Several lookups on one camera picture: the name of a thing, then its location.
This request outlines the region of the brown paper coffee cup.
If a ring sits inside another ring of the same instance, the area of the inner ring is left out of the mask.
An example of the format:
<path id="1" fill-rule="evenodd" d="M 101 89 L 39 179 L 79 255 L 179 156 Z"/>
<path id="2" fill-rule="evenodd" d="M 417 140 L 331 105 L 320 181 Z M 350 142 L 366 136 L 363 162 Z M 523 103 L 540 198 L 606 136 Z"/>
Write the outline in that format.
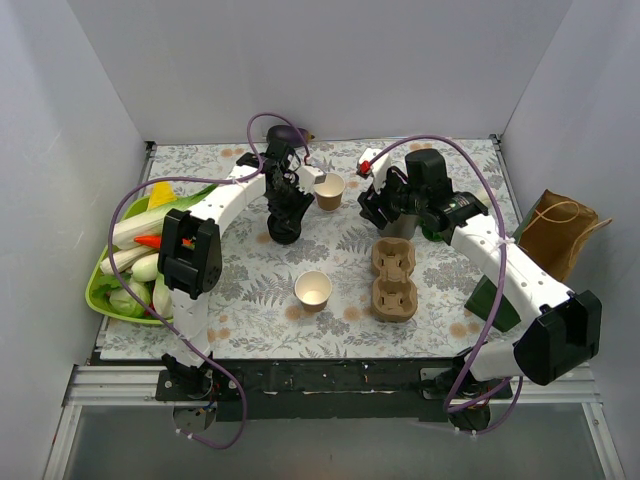
<path id="1" fill-rule="evenodd" d="M 321 271 L 301 274 L 294 285 L 294 294 L 303 309 L 312 313 L 320 312 L 326 307 L 331 293 L 331 281 Z"/>

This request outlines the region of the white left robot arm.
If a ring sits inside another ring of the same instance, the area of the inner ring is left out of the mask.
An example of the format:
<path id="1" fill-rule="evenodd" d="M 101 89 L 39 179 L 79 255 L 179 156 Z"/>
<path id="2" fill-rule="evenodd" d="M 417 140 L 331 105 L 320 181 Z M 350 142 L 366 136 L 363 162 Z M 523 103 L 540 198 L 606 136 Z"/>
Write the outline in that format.
<path id="1" fill-rule="evenodd" d="M 314 201 L 314 186 L 325 178 L 325 172 L 297 159 L 289 144 L 273 140 L 260 155 L 243 154 L 222 184 L 194 206 L 166 215 L 158 270 L 169 289 L 178 344 L 161 360 L 173 384 L 188 398 L 203 399 L 214 386 L 203 364 L 211 352 L 208 306 L 222 273 L 225 230 L 247 206 L 264 197 L 271 238 L 282 245 L 295 242 Z"/>

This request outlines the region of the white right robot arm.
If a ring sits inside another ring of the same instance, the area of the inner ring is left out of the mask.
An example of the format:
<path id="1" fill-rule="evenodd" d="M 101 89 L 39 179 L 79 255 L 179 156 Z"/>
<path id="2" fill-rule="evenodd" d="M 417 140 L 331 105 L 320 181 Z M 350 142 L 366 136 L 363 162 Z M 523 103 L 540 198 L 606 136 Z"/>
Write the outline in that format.
<path id="1" fill-rule="evenodd" d="M 526 328 L 515 342 L 484 343 L 464 355 L 452 373 L 460 395 L 475 397 L 489 381 L 514 376 L 545 386 L 596 356 L 600 300 L 555 280 L 505 236 L 503 224 L 481 200 L 454 190 L 437 150 L 413 151 L 399 169 L 386 150 L 368 148 L 357 173 L 372 181 L 358 197 L 363 218 L 379 229 L 403 214 L 421 218 L 481 270 L 496 286 L 497 300 L 507 300 Z"/>

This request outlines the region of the purple eggplant toy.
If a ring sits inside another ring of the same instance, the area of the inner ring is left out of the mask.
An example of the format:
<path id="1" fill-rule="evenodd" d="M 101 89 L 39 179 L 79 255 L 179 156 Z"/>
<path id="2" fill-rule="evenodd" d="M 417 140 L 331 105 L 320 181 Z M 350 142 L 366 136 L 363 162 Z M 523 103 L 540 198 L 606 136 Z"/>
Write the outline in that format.
<path id="1" fill-rule="evenodd" d="M 292 148 L 304 148 L 315 136 L 304 128 L 296 128 L 290 125 L 274 125 L 270 127 L 266 134 L 266 140 L 280 140 L 288 143 Z"/>

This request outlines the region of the grey straw holder cup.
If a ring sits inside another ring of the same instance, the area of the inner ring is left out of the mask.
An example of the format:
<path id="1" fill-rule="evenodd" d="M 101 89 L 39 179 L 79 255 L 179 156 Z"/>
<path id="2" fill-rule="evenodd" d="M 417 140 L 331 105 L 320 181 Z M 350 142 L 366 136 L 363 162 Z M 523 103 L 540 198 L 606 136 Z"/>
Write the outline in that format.
<path id="1" fill-rule="evenodd" d="M 411 240 L 416 232 L 419 218 L 416 215 L 401 214 L 395 221 L 388 222 L 378 233 L 381 237 Z"/>

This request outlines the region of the black lid stack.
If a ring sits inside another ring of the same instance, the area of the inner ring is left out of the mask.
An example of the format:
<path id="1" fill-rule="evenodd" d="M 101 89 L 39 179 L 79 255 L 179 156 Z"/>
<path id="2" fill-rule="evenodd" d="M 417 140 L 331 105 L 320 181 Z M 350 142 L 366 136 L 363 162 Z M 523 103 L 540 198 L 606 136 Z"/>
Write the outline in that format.
<path id="1" fill-rule="evenodd" d="M 269 236 L 280 245 L 290 245 L 298 240 L 301 235 L 301 222 L 282 220 L 271 214 L 267 220 Z"/>

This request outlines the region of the floral patterned table mat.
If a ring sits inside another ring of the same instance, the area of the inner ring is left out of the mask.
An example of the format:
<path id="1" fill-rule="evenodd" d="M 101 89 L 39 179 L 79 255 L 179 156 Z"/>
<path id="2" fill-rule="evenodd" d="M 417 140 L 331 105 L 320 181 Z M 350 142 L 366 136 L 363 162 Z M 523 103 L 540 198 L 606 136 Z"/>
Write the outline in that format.
<path id="1" fill-rule="evenodd" d="M 252 203 L 222 239 L 223 272 L 208 310 L 208 339 L 216 359 L 449 357 L 471 347 L 482 321 L 464 308 L 481 274 L 463 255 L 416 234 L 418 309 L 407 322 L 377 320 L 371 310 L 371 248 L 377 230 L 359 214 L 366 183 L 355 172 L 366 148 L 384 142 L 312 145 L 313 160 L 346 184 L 342 203 L 312 206 L 300 238 L 281 246 L 269 236 L 264 200 Z M 297 278 L 321 271 L 332 284 L 326 307 L 305 311 Z"/>

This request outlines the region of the yellow corn toy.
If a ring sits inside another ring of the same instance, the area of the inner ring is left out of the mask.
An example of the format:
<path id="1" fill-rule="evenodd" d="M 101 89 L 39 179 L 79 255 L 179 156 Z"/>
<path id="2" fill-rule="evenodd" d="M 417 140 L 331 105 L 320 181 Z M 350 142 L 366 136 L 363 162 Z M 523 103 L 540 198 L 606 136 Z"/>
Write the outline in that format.
<path id="1" fill-rule="evenodd" d="M 177 200 L 172 186 L 167 181 L 157 182 L 153 185 L 149 195 L 147 210 L 153 210 Z"/>

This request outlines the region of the brown paper bag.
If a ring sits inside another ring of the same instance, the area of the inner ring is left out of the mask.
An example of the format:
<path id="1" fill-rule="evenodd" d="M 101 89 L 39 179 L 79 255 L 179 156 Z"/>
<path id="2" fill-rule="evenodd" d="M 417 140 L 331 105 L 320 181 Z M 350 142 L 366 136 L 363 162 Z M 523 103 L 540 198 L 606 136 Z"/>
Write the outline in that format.
<path id="1" fill-rule="evenodd" d="M 555 280 L 565 283 L 589 238 L 610 225 L 586 205 L 545 190 L 514 232 L 521 249 Z"/>

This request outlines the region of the green plastic vegetable tray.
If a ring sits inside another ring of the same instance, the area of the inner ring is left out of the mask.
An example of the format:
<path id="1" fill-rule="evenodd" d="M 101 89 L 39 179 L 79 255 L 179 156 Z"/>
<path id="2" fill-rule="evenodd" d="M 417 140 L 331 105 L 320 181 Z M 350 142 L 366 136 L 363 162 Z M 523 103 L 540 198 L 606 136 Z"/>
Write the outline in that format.
<path id="1" fill-rule="evenodd" d="M 91 275 L 85 292 L 87 304 L 95 311 L 134 323 L 156 321 L 140 303 L 122 288 L 114 276 L 119 272 L 141 301 L 151 305 L 160 302 L 161 314 L 172 315 L 168 290 L 156 283 L 159 274 L 158 249 L 162 215 L 178 198 L 172 191 L 156 191 L 133 204 L 113 231 L 113 257 L 104 252 Z"/>

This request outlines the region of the orange carrot toy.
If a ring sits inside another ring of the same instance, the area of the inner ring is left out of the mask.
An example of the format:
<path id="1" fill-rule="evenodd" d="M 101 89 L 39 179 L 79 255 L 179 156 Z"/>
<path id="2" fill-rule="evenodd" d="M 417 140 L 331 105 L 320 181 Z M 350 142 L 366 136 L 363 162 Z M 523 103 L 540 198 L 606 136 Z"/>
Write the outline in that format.
<path id="1" fill-rule="evenodd" d="M 135 237 L 134 241 L 142 246 L 159 249 L 161 247 L 162 237 L 159 235 L 142 235 Z"/>

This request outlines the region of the large napa cabbage toy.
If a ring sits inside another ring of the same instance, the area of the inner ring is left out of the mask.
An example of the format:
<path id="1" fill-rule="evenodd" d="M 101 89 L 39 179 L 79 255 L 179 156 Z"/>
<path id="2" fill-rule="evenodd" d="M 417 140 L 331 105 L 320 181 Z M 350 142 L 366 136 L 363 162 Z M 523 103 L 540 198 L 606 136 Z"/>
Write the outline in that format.
<path id="1" fill-rule="evenodd" d="M 178 197 L 172 202 L 165 203 L 119 221 L 113 230 L 113 245 L 121 250 L 131 249 L 138 246 L 138 243 L 135 241 L 137 237 L 159 236 L 162 233 L 165 216 L 170 210 L 189 210 L 196 203 L 203 200 L 215 188 L 215 185 L 209 185 L 196 194 L 187 197 Z"/>

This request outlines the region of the green leafy lettuce toy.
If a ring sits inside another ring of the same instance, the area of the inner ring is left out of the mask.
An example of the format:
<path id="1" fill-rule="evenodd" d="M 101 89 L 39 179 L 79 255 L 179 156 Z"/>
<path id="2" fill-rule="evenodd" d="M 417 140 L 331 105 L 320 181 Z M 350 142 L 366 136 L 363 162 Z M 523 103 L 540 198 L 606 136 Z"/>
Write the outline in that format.
<path id="1" fill-rule="evenodd" d="M 159 273 L 153 287 L 152 306 L 158 315 L 165 319 L 173 317 L 171 291 L 165 284 L 164 276 Z"/>

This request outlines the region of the white daikon radish toy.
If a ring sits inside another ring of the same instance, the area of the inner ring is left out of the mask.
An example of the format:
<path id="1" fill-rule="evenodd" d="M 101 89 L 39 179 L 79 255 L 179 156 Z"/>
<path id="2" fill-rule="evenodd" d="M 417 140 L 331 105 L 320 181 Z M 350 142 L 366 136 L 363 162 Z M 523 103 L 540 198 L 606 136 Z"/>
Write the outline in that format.
<path id="1" fill-rule="evenodd" d="M 113 260 L 110 260 L 109 257 L 102 260 L 99 264 L 99 269 L 105 275 L 113 275 L 115 271 L 123 272 L 140 258 L 156 252 L 156 249 L 148 246 L 119 250 L 113 253 Z"/>

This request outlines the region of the aluminium frame rail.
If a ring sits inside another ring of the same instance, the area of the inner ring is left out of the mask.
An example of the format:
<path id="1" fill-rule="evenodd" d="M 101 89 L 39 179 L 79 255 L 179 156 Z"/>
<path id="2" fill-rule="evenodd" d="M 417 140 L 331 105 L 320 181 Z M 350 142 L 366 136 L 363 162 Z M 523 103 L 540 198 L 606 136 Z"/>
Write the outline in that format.
<path id="1" fill-rule="evenodd" d="M 160 366 L 78 366 L 64 406 L 143 406 L 156 404 Z"/>

